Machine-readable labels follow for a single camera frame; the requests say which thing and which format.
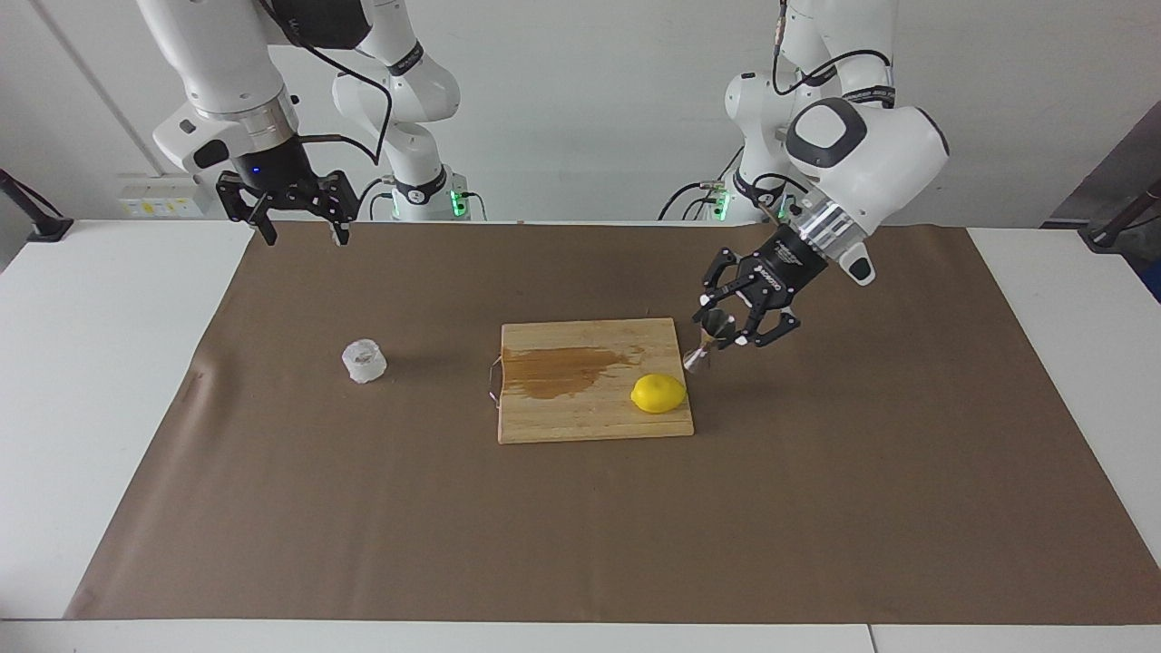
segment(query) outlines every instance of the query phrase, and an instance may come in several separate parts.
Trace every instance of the lemon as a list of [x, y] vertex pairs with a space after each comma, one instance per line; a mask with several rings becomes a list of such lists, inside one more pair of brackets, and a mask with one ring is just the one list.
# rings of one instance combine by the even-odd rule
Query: lemon
[[669, 412], [685, 401], [685, 386], [669, 374], [646, 374], [633, 385], [629, 399], [646, 412]]

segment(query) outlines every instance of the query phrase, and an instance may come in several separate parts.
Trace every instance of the cutting board handle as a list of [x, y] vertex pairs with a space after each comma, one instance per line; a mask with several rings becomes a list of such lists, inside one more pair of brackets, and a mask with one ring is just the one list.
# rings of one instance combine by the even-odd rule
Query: cutting board handle
[[[496, 371], [499, 369], [499, 385], [496, 385]], [[488, 396], [492, 397], [492, 403], [496, 408], [500, 407], [500, 390], [504, 389], [504, 361], [503, 357], [497, 356], [496, 361], [492, 363], [491, 367], [488, 368]]]

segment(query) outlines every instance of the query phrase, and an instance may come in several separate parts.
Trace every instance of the brown spill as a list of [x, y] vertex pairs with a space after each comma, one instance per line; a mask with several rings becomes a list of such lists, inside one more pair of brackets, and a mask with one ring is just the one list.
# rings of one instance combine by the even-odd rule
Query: brown spill
[[[634, 354], [642, 352], [641, 347], [633, 347]], [[596, 383], [610, 367], [636, 363], [628, 354], [603, 347], [504, 350], [504, 388], [532, 399], [576, 395]]]

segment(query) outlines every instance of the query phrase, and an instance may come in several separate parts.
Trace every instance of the wooden cutting board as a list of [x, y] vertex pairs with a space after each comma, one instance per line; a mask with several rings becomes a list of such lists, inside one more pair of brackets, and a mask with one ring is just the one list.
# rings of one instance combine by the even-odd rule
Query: wooden cutting board
[[629, 400], [644, 374], [685, 382], [669, 317], [505, 324], [500, 444], [692, 436], [688, 399], [650, 415]]

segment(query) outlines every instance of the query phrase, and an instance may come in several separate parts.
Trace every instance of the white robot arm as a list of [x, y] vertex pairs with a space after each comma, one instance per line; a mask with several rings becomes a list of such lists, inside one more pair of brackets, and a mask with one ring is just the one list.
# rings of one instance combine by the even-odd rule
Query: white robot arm
[[[336, 137], [298, 135], [294, 98], [268, 52], [268, 45], [287, 42], [305, 46], [316, 56], [317, 49], [362, 46], [368, 55], [388, 62], [378, 64], [383, 71], [380, 84], [394, 91], [402, 117], [392, 117], [394, 128], [387, 128], [383, 150], [398, 182], [404, 185], [404, 195], [410, 195], [406, 185], [412, 184], [427, 193], [424, 204], [435, 202], [441, 193], [447, 196], [441, 204], [446, 208], [425, 211], [424, 216], [467, 214], [453, 210], [453, 204], [462, 202], [453, 201], [452, 179], [439, 162], [431, 135], [402, 122], [448, 117], [460, 101], [455, 80], [418, 44], [402, 0], [137, 3], [165, 58], [181, 76], [188, 100], [154, 130], [153, 137], [161, 151], [187, 172], [202, 172], [226, 160], [233, 164], [237, 172], [222, 173], [216, 184], [230, 220], [255, 227], [273, 244], [276, 232], [267, 217], [269, 209], [308, 210], [330, 221], [336, 239], [344, 244], [348, 224], [359, 214], [360, 198], [345, 173], [318, 177], [310, 167], [303, 144]], [[359, 73], [351, 78], [358, 86], [378, 91], [356, 77], [374, 80], [375, 76]], [[385, 95], [378, 100], [381, 123], [388, 113]], [[457, 180], [462, 192], [462, 178]], [[257, 202], [247, 203], [243, 192]], [[408, 217], [417, 216], [409, 213]]]
[[[704, 320], [728, 296], [750, 309], [735, 340], [767, 345], [798, 328], [789, 310], [802, 287], [835, 261], [857, 284], [874, 280], [863, 244], [947, 162], [947, 141], [915, 107], [895, 108], [890, 70], [897, 0], [783, 1], [776, 37], [796, 74], [744, 73], [726, 92], [726, 107], [745, 137], [742, 162], [723, 191], [722, 220], [772, 214], [787, 184], [805, 196], [787, 198], [787, 220], [752, 254], [722, 250], [702, 285]], [[789, 177], [792, 167], [813, 189]], [[737, 278], [717, 286], [724, 271]], [[779, 324], [763, 333], [766, 313]]]
[[372, 15], [370, 34], [359, 46], [368, 58], [354, 67], [390, 88], [391, 106], [382, 93], [352, 76], [334, 78], [334, 105], [376, 136], [383, 121], [389, 121], [384, 153], [391, 164], [399, 220], [467, 220], [466, 179], [441, 163], [435, 138], [418, 124], [455, 115], [460, 85], [424, 51], [403, 0], [374, 0]]

